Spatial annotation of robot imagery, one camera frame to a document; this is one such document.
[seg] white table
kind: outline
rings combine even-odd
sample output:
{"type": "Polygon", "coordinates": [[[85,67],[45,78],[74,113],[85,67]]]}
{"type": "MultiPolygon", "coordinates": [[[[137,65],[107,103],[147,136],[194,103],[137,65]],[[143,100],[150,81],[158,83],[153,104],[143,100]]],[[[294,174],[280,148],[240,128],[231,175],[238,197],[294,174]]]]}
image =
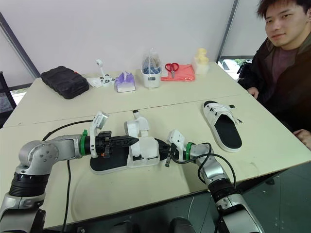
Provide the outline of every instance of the white table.
{"type": "MultiPolygon", "coordinates": [[[[202,104],[205,100],[145,108],[140,112],[150,123],[150,135],[156,138],[165,141],[170,130],[178,129],[187,141],[210,142],[215,153],[224,156],[232,164],[238,181],[311,160],[311,152],[249,94],[212,100],[235,105],[232,111],[243,122],[238,125],[243,143],[241,151],[228,153],[215,143],[202,115],[202,104]]],[[[40,140],[47,132],[62,125],[85,119],[90,117],[1,129],[0,154],[5,160],[0,164],[0,199],[10,188],[11,178],[18,165],[18,152],[25,143],[40,140]],[[9,148],[8,145],[12,143],[14,146],[9,148]]],[[[131,119],[134,119],[132,111],[112,113],[104,129],[111,130],[113,136],[124,135],[123,123],[131,119]]],[[[79,134],[88,127],[88,123],[70,126],[55,133],[51,138],[63,134],[79,134]]],[[[89,159],[87,156],[70,163],[72,181],[68,223],[206,189],[197,178],[198,167],[195,164],[180,166],[172,161],[171,166],[167,168],[162,162],[157,166],[133,168],[99,176],[90,171],[89,159]]],[[[223,161],[218,161],[232,178],[228,166],[223,161]]],[[[63,222],[67,179],[66,162],[55,164],[42,206],[47,211],[45,227],[61,225],[63,222]]]]}
{"type": "Polygon", "coordinates": [[[38,78],[4,127],[89,117],[99,109],[110,114],[246,93],[215,63],[210,64],[207,75],[197,76],[193,82],[161,82],[159,88],[151,90],[142,85],[140,71],[135,73],[137,90],[134,92],[117,93],[113,86],[90,87],[71,100],[64,99],[38,78]]]}

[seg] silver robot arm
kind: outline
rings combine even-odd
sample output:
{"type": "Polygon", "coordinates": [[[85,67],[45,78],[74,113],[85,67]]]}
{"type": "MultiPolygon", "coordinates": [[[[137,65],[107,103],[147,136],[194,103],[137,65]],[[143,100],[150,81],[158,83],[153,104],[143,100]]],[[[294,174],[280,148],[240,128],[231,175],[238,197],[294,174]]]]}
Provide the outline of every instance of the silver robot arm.
{"type": "Polygon", "coordinates": [[[0,208],[0,233],[30,233],[43,228],[45,211],[39,207],[52,166],[58,161],[81,158],[80,139],[81,135],[61,136],[50,141],[32,141],[21,148],[20,165],[0,208]]]}
{"type": "Polygon", "coordinates": [[[45,187],[52,167],[63,160],[80,159],[84,155],[109,158],[113,148],[128,147],[138,138],[111,137],[111,131],[100,132],[108,115],[98,112],[90,127],[91,135],[65,135],[50,141],[32,141],[19,152],[11,188],[0,208],[0,233],[41,232],[45,211],[39,209],[45,198],[45,187]]]}
{"type": "MultiPolygon", "coordinates": [[[[179,150],[179,156],[175,160],[190,160],[197,156],[208,154],[210,150],[208,144],[195,145],[188,143],[185,147],[185,138],[177,130],[170,133],[168,141],[172,143],[171,148],[179,150]]],[[[174,156],[174,151],[171,151],[170,157],[172,156],[174,156]]],[[[194,162],[201,166],[205,159],[206,156],[203,156],[195,159],[194,162]]],[[[220,215],[218,227],[220,233],[264,233],[261,224],[243,196],[232,185],[225,170],[213,155],[210,155],[204,163],[200,174],[210,190],[220,215]]]]}

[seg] black chair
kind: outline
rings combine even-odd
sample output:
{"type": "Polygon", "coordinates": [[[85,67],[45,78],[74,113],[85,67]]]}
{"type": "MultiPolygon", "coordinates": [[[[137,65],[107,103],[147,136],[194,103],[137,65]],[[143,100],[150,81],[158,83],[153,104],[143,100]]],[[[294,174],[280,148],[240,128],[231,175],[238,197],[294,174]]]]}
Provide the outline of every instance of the black chair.
{"type": "Polygon", "coordinates": [[[3,127],[10,114],[16,108],[16,103],[0,71],[0,129],[3,127]]]}

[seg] black jacket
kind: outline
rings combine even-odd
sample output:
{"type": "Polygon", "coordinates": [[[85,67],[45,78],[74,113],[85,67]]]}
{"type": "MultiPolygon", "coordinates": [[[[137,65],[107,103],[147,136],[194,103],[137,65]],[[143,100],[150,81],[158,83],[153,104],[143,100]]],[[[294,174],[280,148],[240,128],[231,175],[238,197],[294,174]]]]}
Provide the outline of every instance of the black jacket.
{"type": "Polygon", "coordinates": [[[290,131],[311,132],[311,34],[298,49],[294,64],[280,75],[271,92],[275,49],[267,38],[253,58],[251,72],[239,84],[245,89],[256,87],[257,100],[290,131]]]}

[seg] green ring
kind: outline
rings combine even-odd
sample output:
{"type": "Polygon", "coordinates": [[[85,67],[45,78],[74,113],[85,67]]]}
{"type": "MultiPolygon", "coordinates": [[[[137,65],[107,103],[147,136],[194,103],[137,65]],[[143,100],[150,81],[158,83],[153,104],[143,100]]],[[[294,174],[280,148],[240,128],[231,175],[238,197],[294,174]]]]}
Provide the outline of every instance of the green ring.
{"type": "Polygon", "coordinates": [[[190,149],[193,144],[193,142],[188,142],[186,145],[186,161],[190,159],[190,149]]]}
{"type": "Polygon", "coordinates": [[[86,155],[86,151],[84,148],[84,142],[86,140],[86,136],[87,136],[87,130],[84,130],[81,136],[81,140],[80,140],[80,151],[81,151],[82,156],[86,155]]]}

